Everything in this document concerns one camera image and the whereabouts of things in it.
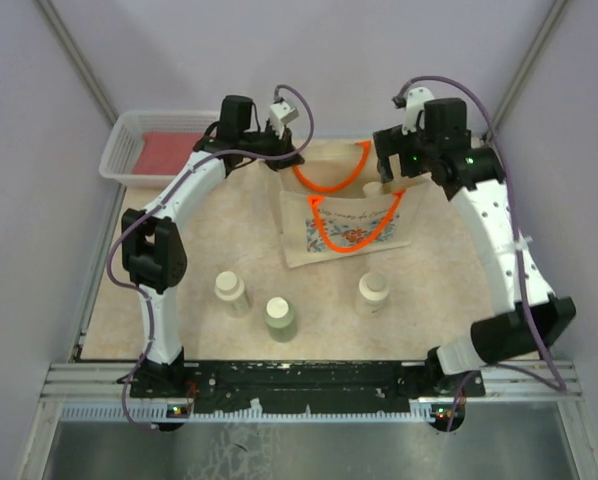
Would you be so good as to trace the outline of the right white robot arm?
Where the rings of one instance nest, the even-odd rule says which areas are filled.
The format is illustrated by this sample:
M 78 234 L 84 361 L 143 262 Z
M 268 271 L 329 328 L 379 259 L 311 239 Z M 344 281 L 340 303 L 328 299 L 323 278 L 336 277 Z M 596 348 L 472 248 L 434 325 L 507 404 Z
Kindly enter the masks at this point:
M 465 372 L 551 347 L 576 307 L 556 295 L 514 227 L 502 162 L 493 147 L 473 145 L 465 101 L 436 99 L 425 88 L 393 101 L 405 111 L 403 123 L 373 134 L 382 182 L 394 178 L 392 156 L 404 177 L 430 174 L 468 227 L 490 291 L 492 317 L 428 353 L 427 387 L 445 396 Z

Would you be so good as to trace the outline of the canvas bag with orange handles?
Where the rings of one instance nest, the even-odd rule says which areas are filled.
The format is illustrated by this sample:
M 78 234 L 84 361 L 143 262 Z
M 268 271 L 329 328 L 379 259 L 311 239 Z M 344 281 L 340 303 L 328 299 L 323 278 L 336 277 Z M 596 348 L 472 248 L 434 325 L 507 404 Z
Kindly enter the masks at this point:
M 431 180 L 426 175 L 380 181 L 369 140 L 323 140 L 302 152 L 305 163 L 274 172 L 261 168 L 266 195 L 290 268 L 401 248 Z M 381 196 L 366 198 L 366 183 Z

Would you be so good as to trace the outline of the green bottle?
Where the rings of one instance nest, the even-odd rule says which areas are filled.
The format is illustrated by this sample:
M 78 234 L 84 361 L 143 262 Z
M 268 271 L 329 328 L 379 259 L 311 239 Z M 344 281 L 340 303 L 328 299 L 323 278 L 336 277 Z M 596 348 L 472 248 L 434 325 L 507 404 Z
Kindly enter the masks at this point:
M 383 185 L 380 182 L 366 183 L 362 191 L 366 198 L 381 196 L 383 194 Z
M 271 338 L 277 342 L 289 342 L 296 335 L 295 309 L 283 297 L 273 297 L 266 303 L 264 321 Z

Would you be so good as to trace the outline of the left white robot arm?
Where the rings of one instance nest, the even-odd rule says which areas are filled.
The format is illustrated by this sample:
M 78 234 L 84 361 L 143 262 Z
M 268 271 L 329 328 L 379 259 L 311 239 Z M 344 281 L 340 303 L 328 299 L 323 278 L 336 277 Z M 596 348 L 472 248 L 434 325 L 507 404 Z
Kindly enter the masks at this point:
M 257 129 L 251 127 L 255 111 L 251 98 L 226 96 L 218 120 L 207 127 L 174 180 L 144 208 L 122 215 L 122 267 L 140 298 L 145 336 L 138 365 L 127 377 L 133 398 L 178 397 L 187 389 L 177 308 L 177 287 L 188 266 L 181 227 L 248 161 L 262 159 L 282 168 L 302 161 L 288 127 L 299 115 L 296 106 L 275 96 L 265 126 Z

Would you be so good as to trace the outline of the white bottle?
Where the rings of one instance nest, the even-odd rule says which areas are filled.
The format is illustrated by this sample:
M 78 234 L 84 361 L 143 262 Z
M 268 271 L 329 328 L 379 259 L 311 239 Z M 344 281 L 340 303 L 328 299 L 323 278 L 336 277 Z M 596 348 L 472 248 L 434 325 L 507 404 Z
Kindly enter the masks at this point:
M 229 315 L 245 317 L 251 310 L 245 283 L 233 271 L 223 271 L 215 279 L 214 291 Z
M 377 272 L 364 274 L 355 297 L 355 310 L 365 318 L 377 316 L 384 308 L 390 293 L 388 280 Z

